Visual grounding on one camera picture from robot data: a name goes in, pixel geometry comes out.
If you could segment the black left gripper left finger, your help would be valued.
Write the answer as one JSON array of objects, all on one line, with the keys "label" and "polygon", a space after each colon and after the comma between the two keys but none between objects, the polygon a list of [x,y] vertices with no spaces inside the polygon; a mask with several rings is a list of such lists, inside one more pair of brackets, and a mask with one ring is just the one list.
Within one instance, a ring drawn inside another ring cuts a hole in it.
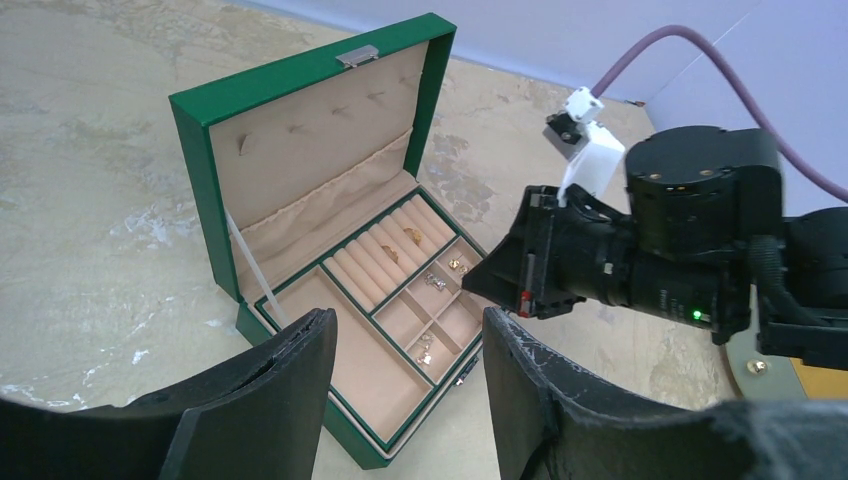
[{"label": "black left gripper left finger", "polygon": [[258,346],[132,403],[1,404],[5,479],[308,479],[337,316],[314,309]]}]

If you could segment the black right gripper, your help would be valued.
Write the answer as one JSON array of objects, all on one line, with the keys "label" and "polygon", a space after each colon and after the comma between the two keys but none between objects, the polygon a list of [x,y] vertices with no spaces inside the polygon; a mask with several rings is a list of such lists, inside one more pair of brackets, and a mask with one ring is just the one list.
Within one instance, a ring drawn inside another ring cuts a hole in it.
[{"label": "black right gripper", "polygon": [[592,299],[708,330],[726,343],[750,325],[747,249],[783,215],[776,140],[762,129],[687,126],[624,159],[629,210],[573,185],[530,186],[513,225],[461,286],[526,318]]}]

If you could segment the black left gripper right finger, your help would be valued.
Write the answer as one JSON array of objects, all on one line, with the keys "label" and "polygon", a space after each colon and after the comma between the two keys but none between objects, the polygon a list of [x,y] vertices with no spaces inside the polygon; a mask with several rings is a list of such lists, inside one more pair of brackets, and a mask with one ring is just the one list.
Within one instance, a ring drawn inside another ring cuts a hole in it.
[{"label": "black left gripper right finger", "polygon": [[483,360],[504,479],[843,479],[843,401],[742,401],[691,411],[584,369],[504,311],[483,312]]}]

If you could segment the silver earring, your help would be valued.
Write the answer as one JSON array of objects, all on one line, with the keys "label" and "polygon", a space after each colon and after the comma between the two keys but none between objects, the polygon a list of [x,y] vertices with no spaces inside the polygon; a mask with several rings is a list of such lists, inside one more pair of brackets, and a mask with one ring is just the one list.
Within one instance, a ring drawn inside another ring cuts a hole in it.
[{"label": "silver earring", "polygon": [[432,354],[430,352],[431,345],[433,343],[434,336],[432,334],[425,333],[421,335],[415,342],[415,345],[419,347],[419,355],[416,357],[416,363],[419,365],[429,366],[432,362]]},{"label": "silver earring", "polygon": [[438,291],[443,291],[446,287],[446,282],[433,273],[425,275],[425,284],[435,288]]},{"label": "silver earring", "polygon": [[469,268],[461,262],[460,258],[451,259],[448,262],[448,267],[460,276],[464,276],[469,271]]}]

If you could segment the gold hoop earring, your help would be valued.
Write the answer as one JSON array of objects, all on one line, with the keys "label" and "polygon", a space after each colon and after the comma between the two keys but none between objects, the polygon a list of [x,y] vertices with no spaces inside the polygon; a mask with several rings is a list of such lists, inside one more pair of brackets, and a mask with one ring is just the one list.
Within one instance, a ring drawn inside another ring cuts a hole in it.
[{"label": "gold hoop earring", "polygon": [[396,252],[395,250],[393,250],[390,246],[388,246],[388,245],[382,245],[382,246],[381,246],[381,249],[384,251],[384,253],[385,253],[385,254],[386,254],[386,255],[387,255],[387,256],[388,256],[388,257],[389,257],[389,258],[390,258],[390,259],[391,259],[394,263],[398,263],[398,262],[399,262],[399,256],[398,256],[397,252]]},{"label": "gold hoop earring", "polygon": [[422,241],[422,233],[414,228],[404,228],[404,233],[416,245],[420,246]]}]

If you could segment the green jewelry tray insert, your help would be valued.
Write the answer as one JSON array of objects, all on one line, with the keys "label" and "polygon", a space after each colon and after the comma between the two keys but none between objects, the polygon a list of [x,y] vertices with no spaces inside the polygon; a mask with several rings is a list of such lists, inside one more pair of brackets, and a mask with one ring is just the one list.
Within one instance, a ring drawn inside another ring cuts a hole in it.
[{"label": "green jewelry tray insert", "polygon": [[[404,233],[422,233],[416,246]],[[381,249],[399,256],[394,263]],[[335,311],[336,357],[324,424],[364,469],[387,466],[447,391],[477,362],[485,301],[448,267],[469,269],[482,252],[426,192],[417,188],[253,303],[267,333],[279,332],[271,306],[288,318]],[[425,284],[433,273],[443,291]],[[434,336],[429,366],[416,363],[423,334]]]}]

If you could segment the green jewelry box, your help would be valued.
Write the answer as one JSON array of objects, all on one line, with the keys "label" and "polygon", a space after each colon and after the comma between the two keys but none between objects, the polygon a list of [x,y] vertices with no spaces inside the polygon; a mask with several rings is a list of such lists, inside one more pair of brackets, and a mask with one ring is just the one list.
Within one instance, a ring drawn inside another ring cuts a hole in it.
[{"label": "green jewelry box", "polygon": [[256,300],[413,190],[460,225],[418,178],[455,33],[427,13],[170,96],[213,277],[250,343],[275,334]]}]

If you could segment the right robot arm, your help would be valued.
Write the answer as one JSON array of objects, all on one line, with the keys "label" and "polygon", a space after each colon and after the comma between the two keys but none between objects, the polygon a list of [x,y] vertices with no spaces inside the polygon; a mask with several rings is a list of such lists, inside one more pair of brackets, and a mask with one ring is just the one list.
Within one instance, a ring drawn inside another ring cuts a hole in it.
[{"label": "right robot arm", "polygon": [[520,318],[587,300],[707,331],[757,322],[758,350],[847,366],[847,211],[788,217],[762,129],[685,126],[624,159],[630,210],[579,185],[528,186],[508,234],[463,278],[489,301],[483,357],[504,479],[843,479],[843,401],[729,401],[692,411],[614,385]]}]

